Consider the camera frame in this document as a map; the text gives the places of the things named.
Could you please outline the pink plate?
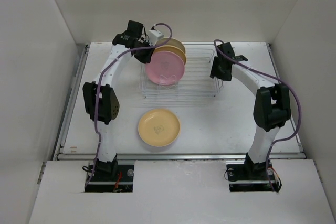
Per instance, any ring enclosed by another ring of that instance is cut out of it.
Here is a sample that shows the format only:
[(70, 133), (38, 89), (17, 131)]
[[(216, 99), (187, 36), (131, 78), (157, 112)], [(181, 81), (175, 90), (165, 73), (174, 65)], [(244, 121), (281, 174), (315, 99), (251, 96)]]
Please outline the pink plate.
[(160, 51), (145, 65), (147, 77), (155, 84), (169, 86), (181, 80), (185, 72), (183, 60), (175, 53)]

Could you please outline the yellow plate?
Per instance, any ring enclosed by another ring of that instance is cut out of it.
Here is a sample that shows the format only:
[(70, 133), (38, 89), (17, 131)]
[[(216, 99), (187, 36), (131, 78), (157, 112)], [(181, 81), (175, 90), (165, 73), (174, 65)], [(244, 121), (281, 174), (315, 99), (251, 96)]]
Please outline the yellow plate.
[(145, 112), (138, 123), (141, 140), (153, 147), (166, 147), (172, 144), (181, 130), (177, 115), (169, 109), (157, 108)]

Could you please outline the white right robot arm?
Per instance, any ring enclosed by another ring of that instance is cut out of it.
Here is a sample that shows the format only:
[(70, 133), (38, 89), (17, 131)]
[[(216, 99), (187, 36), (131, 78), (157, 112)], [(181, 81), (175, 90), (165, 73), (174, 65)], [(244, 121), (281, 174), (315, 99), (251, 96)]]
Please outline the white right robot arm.
[(216, 41), (211, 78), (239, 80), (255, 97), (253, 119), (256, 133), (243, 165), (237, 167), (237, 180), (266, 180), (273, 142), (291, 118), (289, 88), (275, 77), (253, 69), (245, 56), (237, 56), (229, 42)]

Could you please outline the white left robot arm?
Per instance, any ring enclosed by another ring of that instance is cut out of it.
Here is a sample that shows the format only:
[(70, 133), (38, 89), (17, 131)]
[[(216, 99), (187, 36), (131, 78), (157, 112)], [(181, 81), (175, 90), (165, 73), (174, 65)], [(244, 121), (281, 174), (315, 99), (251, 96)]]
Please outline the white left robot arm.
[(98, 135), (98, 146), (91, 166), (84, 166), (88, 174), (86, 183), (97, 177), (112, 180), (117, 176), (117, 153), (112, 140), (107, 137), (106, 129), (119, 113), (120, 103), (114, 90), (119, 76), (128, 61), (135, 57), (140, 63), (149, 63), (155, 43), (162, 36), (142, 38), (145, 27), (142, 23), (130, 20), (124, 32), (117, 34), (112, 40), (108, 59), (95, 80), (85, 82), (83, 98), (85, 111), (94, 122), (94, 130)]

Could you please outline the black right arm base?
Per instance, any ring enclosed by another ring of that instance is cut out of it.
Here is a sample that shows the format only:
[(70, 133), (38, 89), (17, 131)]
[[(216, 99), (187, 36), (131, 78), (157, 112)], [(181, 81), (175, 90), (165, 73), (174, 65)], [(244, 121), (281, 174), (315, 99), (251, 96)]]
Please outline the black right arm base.
[(280, 192), (281, 179), (275, 173), (271, 161), (254, 164), (250, 161), (226, 163), (229, 191), (237, 192)]

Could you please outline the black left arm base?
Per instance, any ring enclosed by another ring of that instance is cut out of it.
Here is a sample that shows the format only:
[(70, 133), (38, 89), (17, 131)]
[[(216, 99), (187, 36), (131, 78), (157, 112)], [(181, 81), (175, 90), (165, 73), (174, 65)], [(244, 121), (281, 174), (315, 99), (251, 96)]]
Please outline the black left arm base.
[(121, 164), (116, 159), (83, 166), (87, 173), (86, 193), (131, 193), (133, 192), (134, 164)]

